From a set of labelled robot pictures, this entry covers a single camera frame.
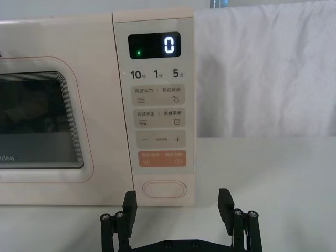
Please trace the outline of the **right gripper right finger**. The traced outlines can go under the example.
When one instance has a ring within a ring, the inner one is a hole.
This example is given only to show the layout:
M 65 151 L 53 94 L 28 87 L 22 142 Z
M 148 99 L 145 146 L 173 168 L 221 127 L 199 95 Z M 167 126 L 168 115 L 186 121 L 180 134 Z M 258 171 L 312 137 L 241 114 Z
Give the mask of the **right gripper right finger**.
M 233 251 L 263 251 L 259 214 L 256 211 L 245 213 L 235 208 L 232 195 L 225 188 L 219 189 L 217 206 L 227 233 L 232 238 L 230 247 Z

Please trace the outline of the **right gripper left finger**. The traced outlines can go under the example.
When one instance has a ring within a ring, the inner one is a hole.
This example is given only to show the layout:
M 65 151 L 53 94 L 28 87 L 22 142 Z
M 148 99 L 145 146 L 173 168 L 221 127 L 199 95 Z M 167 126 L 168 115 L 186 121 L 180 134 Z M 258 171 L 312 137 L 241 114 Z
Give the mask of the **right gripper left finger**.
M 136 197 L 136 191 L 127 191 L 121 211 L 116 212 L 113 216 L 108 213 L 100 216 L 101 251 L 114 251 L 114 234 L 118 236 L 118 251 L 132 251 L 129 238 L 132 235 L 138 209 Z

